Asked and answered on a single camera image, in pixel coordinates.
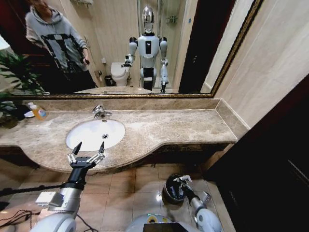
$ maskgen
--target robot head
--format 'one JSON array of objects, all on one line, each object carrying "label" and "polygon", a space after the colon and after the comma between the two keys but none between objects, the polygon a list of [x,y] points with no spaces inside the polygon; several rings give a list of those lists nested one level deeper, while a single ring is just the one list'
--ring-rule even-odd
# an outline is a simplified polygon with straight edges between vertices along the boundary
[{"label": "robot head", "polygon": [[154,13],[151,7],[146,6],[144,8],[142,18],[145,27],[145,32],[147,34],[152,33],[154,26]]}]

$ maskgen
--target person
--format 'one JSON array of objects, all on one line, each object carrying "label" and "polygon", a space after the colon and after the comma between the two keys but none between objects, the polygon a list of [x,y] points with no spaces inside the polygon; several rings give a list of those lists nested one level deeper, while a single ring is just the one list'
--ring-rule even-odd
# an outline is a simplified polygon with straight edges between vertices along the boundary
[{"label": "person", "polygon": [[65,77],[67,93],[95,88],[87,68],[89,55],[86,42],[69,20],[45,0],[28,0],[30,12],[26,14],[26,38],[46,48]]}]

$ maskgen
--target man's hand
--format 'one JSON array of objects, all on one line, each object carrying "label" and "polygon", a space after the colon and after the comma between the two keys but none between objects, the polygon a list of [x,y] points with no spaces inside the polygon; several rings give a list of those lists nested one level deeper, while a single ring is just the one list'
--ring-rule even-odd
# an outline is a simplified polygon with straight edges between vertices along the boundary
[{"label": "man's hand", "polygon": [[87,49],[87,48],[84,48],[84,49],[83,49],[83,54],[84,54],[83,63],[84,63],[85,65],[89,65],[90,62],[89,62],[89,55],[88,55],[88,49]]}]

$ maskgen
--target soap dispenser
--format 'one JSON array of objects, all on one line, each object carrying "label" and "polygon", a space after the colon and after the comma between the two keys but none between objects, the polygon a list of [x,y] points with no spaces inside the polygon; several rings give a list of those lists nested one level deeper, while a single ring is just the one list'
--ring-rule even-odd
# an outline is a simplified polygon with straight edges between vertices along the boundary
[{"label": "soap dispenser", "polygon": [[35,105],[33,102],[28,103],[29,108],[32,110],[34,116],[39,120],[44,120],[47,117],[45,110]]}]

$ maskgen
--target gold mirror frame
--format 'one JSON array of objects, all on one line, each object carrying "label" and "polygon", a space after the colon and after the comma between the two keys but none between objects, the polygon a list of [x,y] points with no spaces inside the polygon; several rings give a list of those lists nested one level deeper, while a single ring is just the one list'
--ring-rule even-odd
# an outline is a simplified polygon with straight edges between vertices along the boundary
[{"label": "gold mirror frame", "polygon": [[213,98],[222,83],[235,55],[237,54],[241,43],[243,42],[254,18],[259,11],[261,4],[264,0],[254,0],[248,14],[239,30],[239,33],[231,47],[223,67],[216,79],[213,88],[210,93],[199,93],[199,94],[180,94],[180,93],[169,93],[169,94],[109,94],[109,95],[98,95],[98,94],[76,94],[76,95],[12,95],[8,97],[8,100],[75,100],[75,99],[123,99],[123,98]]}]

